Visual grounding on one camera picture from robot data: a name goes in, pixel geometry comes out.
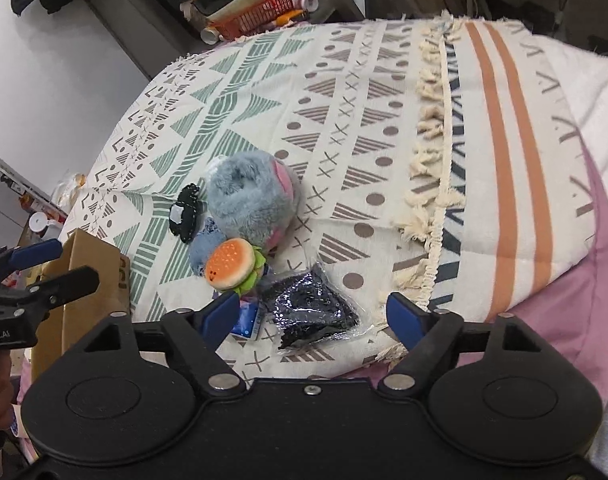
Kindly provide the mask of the small blue packet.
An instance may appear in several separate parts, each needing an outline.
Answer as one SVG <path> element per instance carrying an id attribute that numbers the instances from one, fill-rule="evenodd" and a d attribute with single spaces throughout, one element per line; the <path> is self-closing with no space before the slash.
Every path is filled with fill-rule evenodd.
<path id="1" fill-rule="evenodd" d="M 247 340 L 255 340 L 263 319 L 264 310 L 261 301 L 257 298 L 241 299 L 238 321 L 232 327 L 231 334 Z"/>

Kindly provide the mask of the orange burger plush toy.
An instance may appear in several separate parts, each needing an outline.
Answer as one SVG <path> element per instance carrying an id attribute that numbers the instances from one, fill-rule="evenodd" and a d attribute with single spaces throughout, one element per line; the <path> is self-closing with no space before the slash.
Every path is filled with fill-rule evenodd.
<path id="1" fill-rule="evenodd" d="M 266 258 L 243 238 L 231 238 L 212 252 L 204 277 L 219 292 L 236 292 L 240 297 L 252 292 L 263 277 Z"/>

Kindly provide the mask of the blue knitted cloth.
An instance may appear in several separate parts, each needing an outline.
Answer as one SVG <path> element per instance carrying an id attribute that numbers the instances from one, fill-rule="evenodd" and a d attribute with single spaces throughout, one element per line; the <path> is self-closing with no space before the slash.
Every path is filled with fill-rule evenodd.
<path id="1" fill-rule="evenodd" d="M 227 239 L 212 217 L 206 217 L 202 229 L 189 245 L 189 263 L 195 275 L 203 276 L 207 260 L 214 250 Z"/>

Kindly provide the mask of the black sequin pouch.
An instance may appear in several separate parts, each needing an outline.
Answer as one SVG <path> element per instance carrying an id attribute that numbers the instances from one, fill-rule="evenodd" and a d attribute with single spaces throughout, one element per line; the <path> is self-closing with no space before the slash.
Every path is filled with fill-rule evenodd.
<path id="1" fill-rule="evenodd" d="M 257 295 L 276 325 L 280 351 L 347 338 L 361 324 L 356 307 L 319 263 L 302 272 L 266 276 L 257 285 Z"/>

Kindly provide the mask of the brown cardboard box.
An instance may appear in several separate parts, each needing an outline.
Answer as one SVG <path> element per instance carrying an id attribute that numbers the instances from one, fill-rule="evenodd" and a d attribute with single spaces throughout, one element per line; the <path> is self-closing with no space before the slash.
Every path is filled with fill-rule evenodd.
<path id="1" fill-rule="evenodd" d="M 90 266 L 99 275 L 97 290 L 50 312 L 37 329 L 37 344 L 25 352 L 36 379 L 103 318 L 114 311 L 130 311 L 129 258 L 120 250 L 81 229 L 70 234 L 62 256 L 42 267 L 43 278 Z"/>

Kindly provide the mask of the pink bed sheet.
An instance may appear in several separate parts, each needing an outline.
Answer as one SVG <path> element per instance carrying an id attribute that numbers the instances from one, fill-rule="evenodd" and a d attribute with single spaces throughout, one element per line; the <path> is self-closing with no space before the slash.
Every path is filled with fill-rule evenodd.
<path id="1" fill-rule="evenodd" d="M 462 164 L 465 204 L 445 214 L 441 258 L 430 308 L 484 322 L 509 311 L 574 364 L 608 399 L 608 197 L 584 144 L 542 154 L 552 222 L 551 281 L 532 288 L 537 260 L 535 223 L 526 162 L 510 155 L 516 215 L 512 275 L 498 271 L 500 219 L 497 168 L 491 148 L 453 156 Z"/>

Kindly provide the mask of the patterned cream bed blanket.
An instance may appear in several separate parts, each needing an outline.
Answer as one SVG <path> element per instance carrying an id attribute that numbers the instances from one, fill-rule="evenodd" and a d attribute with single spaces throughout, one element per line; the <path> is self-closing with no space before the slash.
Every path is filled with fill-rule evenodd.
<path id="1" fill-rule="evenodd" d="M 299 182 L 270 269 L 320 264 L 367 318 L 355 339 L 293 354 L 270 321 L 254 340 L 228 337 L 220 355 L 249 380 L 397 360 L 390 292 L 484 321 L 578 263 L 596 232 L 581 137 L 523 24 L 296 26 L 168 65 L 90 169 L 64 232 L 129 258 L 136 321 L 211 299 L 168 213 L 241 152 L 272 155 Z"/>

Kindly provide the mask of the white fluffy blanket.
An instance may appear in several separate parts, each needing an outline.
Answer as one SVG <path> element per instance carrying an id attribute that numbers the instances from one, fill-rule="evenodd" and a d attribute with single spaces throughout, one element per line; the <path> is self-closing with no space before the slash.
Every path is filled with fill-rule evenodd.
<path id="1" fill-rule="evenodd" d="M 548 37 L 537 41 L 560 79 L 608 196 L 608 56 Z"/>

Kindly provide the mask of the red plastic basket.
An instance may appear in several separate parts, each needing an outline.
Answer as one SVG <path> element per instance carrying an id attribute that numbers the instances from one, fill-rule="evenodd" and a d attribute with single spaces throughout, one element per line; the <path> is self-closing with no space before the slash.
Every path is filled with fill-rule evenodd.
<path id="1" fill-rule="evenodd" d="M 263 0 L 230 18 L 210 21 L 209 24 L 219 32 L 223 39 L 234 40 L 255 34 L 261 26 L 276 21 L 279 16 L 294 9 L 293 0 Z"/>

